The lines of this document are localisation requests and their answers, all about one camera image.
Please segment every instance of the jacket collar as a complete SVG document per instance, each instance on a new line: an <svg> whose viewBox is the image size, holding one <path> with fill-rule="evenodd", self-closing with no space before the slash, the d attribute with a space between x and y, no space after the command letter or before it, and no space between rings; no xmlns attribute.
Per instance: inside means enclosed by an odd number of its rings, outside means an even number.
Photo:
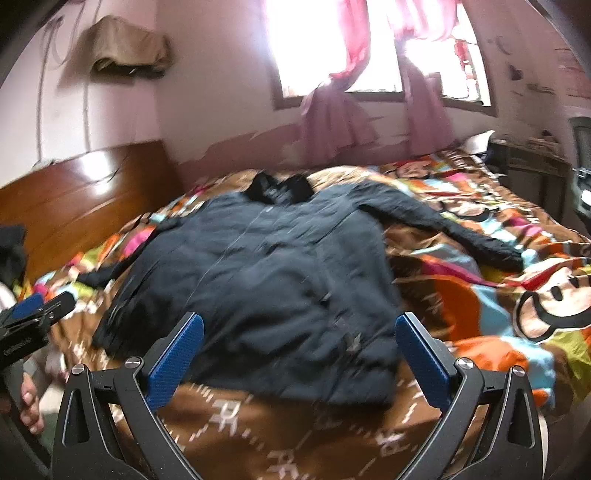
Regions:
<svg viewBox="0 0 591 480"><path fill-rule="evenodd" d="M306 202L314 195L312 186L303 175L294 175L279 181L267 172L256 174L251 185L244 192L256 202L273 205L293 205Z"/></svg>

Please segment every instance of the colorful bedspread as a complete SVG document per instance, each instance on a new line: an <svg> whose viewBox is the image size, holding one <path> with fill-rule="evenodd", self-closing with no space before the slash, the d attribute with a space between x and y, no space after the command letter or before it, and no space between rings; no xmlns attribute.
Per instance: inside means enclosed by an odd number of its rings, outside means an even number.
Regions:
<svg viewBox="0 0 591 480"><path fill-rule="evenodd" d="M520 250L523 271L501 272L477 264L442 233L405 225L385 230L406 309L434 336L448 340L455 355L468 356L481 368L506 371L521 365L542 411L567 413L591 391L589 240L501 187L475 157L443 152L381 171L336 167L309 179L315 189L367 178L383 181ZM104 352L91 347L90 339L121 282L93 291L75 282L77 274L126 257L162 219L195 211L217 194L242 190L254 174L242 172L204 185L130 222L103 245L37 281L34 289L46 297L69 290L78 298L76 313L53 329L70 365L113 365ZM116 408L113 413L122 419ZM402 363L396 400L389 408L327 407L183 385L158 414L205 477L361 480L395 477L433 428L439 411L427 405ZM478 414L474 431L480 419ZM124 421L118 426L128 433ZM469 434L466 442L474 438ZM469 448L464 451L452 468Z"/></svg>

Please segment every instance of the pink curtain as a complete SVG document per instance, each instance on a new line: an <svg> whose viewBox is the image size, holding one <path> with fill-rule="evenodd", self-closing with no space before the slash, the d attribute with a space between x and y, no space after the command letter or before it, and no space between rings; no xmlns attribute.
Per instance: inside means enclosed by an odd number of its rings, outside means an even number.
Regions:
<svg viewBox="0 0 591 480"><path fill-rule="evenodd" d="M397 42L402 86L408 112L411 155L427 155L454 140L452 124L433 82L404 54L407 40L448 39L457 24L458 0L390 0L390 26Z"/></svg>
<svg viewBox="0 0 591 480"><path fill-rule="evenodd" d="M311 92L302 103L300 139L306 163L326 164L341 149L377 139L369 116L345 93L369 62L370 35L366 0L339 0L339 21L347 51L347 65L332 73L331 82Z"/></svg>

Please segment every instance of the metal screw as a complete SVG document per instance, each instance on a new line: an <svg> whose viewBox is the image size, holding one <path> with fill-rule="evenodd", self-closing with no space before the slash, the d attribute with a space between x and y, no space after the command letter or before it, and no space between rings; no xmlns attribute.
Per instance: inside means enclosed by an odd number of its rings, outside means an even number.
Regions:
<svg viewBox="0 0 591 480"><path fill-rule="evenodd" d="M72 375L80 375L84 371L84 365L76 364L72 367Z"/></svg>
<svg viewBox="0 0 591 480"><path fill-rule="evenodd" d="M524 377L525 376L525 370L523 370L519 365L514 366L511 371L517 375L518 377Z"/></svg>
<svg viewBox="0 0 591 480"><path fill-rule="evenodd" d="M128 358L125 361L125 368L137 368L137 367L139 367L141 362L142 362L141 358L139 358L137 356L133 356L131 358Z"/></svg>
<svg viewBox="0 0 591 480"><path fill-rule="evenodd" d="M457 365L464 370L470 370L471 368L474 368L474 362L469 358L458 358Z"/></svg>

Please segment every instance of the window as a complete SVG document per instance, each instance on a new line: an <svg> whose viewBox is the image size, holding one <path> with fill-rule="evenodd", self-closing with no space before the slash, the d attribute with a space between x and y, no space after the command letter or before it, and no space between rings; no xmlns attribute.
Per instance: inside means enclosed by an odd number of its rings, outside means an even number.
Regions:
<svg viewBox="0 0 591 480"><path fill-rule="evenodd" d="M345 68L345 45L335 0L266 0L269 44L276 65L276 108L298 106L330 73ZM360 100L402 101L402 80L384 0L368 0L371 58L348 90ZM446 106L494 115L485 62L462 5L452 38L410 40L408 58L425 74L441 78Z"/></svg>

